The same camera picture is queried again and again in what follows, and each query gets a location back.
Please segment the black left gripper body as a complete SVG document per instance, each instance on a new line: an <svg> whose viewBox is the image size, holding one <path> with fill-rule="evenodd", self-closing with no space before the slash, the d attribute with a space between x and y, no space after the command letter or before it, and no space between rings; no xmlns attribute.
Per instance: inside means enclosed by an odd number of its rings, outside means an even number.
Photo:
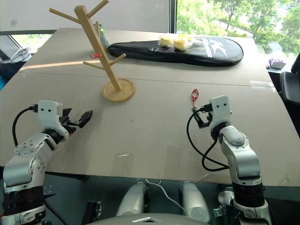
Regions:
<svg viewBox="0 0 300 225"><path fill-rule="evenodd" d="M68 116L61 116L60 124L66 130L63 135L64 139L68 139L76 131L75 126L77 126L77 123L71 121Z"/></svg>

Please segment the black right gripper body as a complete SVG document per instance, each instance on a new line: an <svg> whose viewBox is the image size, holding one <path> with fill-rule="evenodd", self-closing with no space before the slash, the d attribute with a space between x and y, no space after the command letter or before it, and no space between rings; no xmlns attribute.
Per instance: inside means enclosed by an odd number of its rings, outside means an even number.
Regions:
<svg viewBox="0 0 300 225"><path fill-rule="evenodd" d="M208 112L208 115L207 115L207 122L205 123L205 127L208 127L210 124L211 124L211 122L212 122L212 120L213 120L213 115L212 115L212 113L211 112Z"/></svg>

